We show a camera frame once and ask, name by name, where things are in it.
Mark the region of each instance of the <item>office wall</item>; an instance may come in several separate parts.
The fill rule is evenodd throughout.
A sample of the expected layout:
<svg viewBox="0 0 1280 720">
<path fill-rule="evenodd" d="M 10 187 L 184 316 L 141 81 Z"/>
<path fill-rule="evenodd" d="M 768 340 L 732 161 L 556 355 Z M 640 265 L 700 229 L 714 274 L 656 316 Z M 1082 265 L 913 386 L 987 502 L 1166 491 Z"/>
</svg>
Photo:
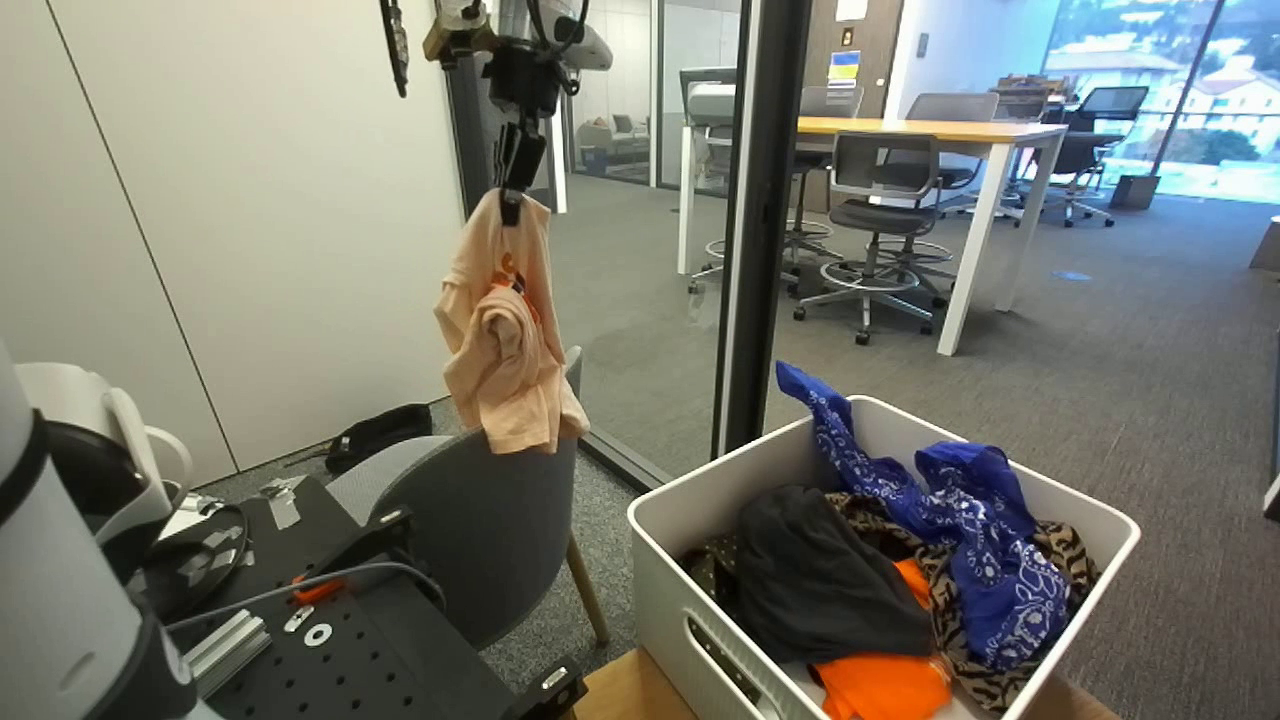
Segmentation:
<svg viewBox="0 0 1280 720">
<path fill-rule="evenodd" d="M 241 463 L 445 390 L 431 320 L 460 230 L 445 77 L 405 2 L 52 2 Z"/>
<path fill-rule="evenodd" d="M 46 13 L 22 9 L 3 2 L 27 23 Z M 414 50 L 414 95 L 397 95 L 377 2 L 52 13 L 71 50 L 50 13 L 46 30 L 0 23 L 0 229 L 22 235 L 0 245 L 0 320 L 17 355 L 108 372 L 195 444 L 206 478 L 445 397 L 431 305 L 466 218 L 445 77 Z M 427 9 L 405 13 L 416 48 Z"/>
<path fill-rule="evenodd" d="M 985 91 L 1007 71 L 1039 71 L 1061 0 L 908 0 L 883 117 L 921 91 Z"/>
<path fill-rule="evenodd" d="M 184 437 L 195 478 L 234 471 L 46 0 L 0 2 L 0 95 L 0 340 L 14 360 L 105 372 Z"/>
</svg>

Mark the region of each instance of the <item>black cloth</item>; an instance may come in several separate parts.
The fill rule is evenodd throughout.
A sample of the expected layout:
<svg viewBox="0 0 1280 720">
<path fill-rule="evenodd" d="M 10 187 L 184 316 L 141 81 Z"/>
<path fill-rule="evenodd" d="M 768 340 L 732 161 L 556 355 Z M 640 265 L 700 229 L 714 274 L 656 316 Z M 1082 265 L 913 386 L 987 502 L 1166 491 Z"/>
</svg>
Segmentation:
<svg viewBox="0 0 1280 720">
<path fill-rule="evenodd" d="M 732 617 L 783 664 L 933 656 L 927 610 L 813 485 L 781 485 L 742 511 Z"/>
</svg>

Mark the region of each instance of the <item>chair backrest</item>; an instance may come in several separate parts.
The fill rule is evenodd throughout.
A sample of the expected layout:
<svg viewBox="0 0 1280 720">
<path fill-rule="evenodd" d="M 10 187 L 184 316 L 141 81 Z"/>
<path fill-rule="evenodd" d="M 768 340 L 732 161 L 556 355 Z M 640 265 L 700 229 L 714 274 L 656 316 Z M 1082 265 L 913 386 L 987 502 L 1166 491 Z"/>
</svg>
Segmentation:
<svg viewBox="0 0 1280 720">
<path fill-rule="evenodd" d="M 941 182 L 935 134 L 844 130 L 838 140 L 832 187 L 855 200 L 921 204 Z"/>
<path fill-rule="evenodd" d="M 736 113 L 736 68 L 697 68 L 697 71 L 682 71 L 682 105 L 683 105 L 683 118 L 697 124 L 732 124 Z"/>
<path fill-rule="evenodd" d="M 800 89 L 800 117 L 855 117 L 863 91 L 850 84 L 808 84 Z M 800 157 L 832 157 L 838 140 L 832 134 L 798 134 Z"/>
<path fill-rule="evenodd" d="M 408 509 L 414 552 L 445 587 L 445 617 L 476 642 L 512 630 L 552 587 L 572 528 L 577 439 L 491 454 L 466 432 L 422 454 L 377 502 Z"/>
<path fill-rule="evenodd" d="M 1101 143 L 1094 143 L 1089 130 L 1086 134 L 1064 134 L 1052 170 L 1096 170 L 1101 167 L 1096 147 Z"/>
<path fill-rule="evenodd" d="M 1094 118 L 1135 118 L 1144 113 L 1147 84 L 1101 84 L 1075 113 Z"/>
<path fill-rule="evenodd" d="M 1039 118 L 1049 91 L 1000 91 L 996 118 Z"/>
<path fill-rule="evenodd" d="M 860 89 L 850 84 L 808 84 L 800 89 L 800 117 L 855 117 Z"/>
<path fill-rule="evenodd" d="M 996 118 L 1000 95 L 996 91 L 921 91 L 908 109 L 908 118 Z"/>
</svg>

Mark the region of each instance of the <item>metal pole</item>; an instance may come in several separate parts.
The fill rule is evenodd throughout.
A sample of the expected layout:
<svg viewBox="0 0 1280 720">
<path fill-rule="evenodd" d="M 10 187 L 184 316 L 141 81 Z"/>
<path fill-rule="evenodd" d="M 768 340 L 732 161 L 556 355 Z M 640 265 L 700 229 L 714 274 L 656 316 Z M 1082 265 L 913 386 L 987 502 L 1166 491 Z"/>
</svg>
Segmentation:
<svg viewBox="0 0 1280 720">
<path fill-rule="evenodd" d="M 1151 170 L 1147 170 L 1147 175 L 1159 175 L 1166 153 L 1169 153 L 1169 143 L 1174 143 L 1176 118 L 1180 118 L 1185 109 L 1189 109 L 1193 84 L 1195 84 L 1195 77 L 1200 77 L 1204 50 L 1207 50 L 1207 37 L 1215 30 L 1215 18 L 1224 17 L 1224 2 L 1229 2 L 1229 0 L 1215 0 L 1212 13 L 1207 13 L 1207 23 L 1204 23 L 1200 44 L 1195 44 L 1195 54 L 1193 54 L 1193 71 L 1189 71 L 1189 81 L 1185 81 L 1185 91 L 1180 91 L 1176 105 L 1174 105 L 1174 118 L 1169 118 L 1169 129 L 1166 129 L 1166 134 L 1159 134 L 1159 147 L 1158 147 L 1158 161 L 1151 161 Z"/>
<path fill-rule="evenodd" d="M 491 113 L 489 113 L 476 54 L 460 54 L 452 64 L 455 68 L 445 71 L 445 89 L 448 89 L 448 117 L 452 117 L 455 175 L 466 193 L 460 200 L 466 200 L 466 214 L 474 214 L 480 197 L 497 182 L 491 147 L 489 147 Z"/>
<path fill-rule="evenodd" d="M 745 2 L 714 454 L 766 432 L 808 13 Z"/>
</svg>

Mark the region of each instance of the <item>peach cloth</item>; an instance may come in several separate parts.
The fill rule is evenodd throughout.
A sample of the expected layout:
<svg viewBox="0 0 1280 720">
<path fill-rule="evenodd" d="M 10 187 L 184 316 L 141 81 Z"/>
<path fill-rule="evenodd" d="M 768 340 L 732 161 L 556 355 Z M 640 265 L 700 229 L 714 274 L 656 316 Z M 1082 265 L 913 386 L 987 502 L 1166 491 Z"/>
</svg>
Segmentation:
<svg viewBox="0 0 1280 720">
<path fill-rule="evenodd" d="M 565 342 L 546 259 L 549 209 L 525 200 L 503 229 L 501 193 L 466 225 L 437 320 L 448 342 L 445 385 L 466 428 L 486 428 L 497 454 L 556 447 L 559 421 L 587 432 L 587 411 L 565 381 Z"/>
</svg>

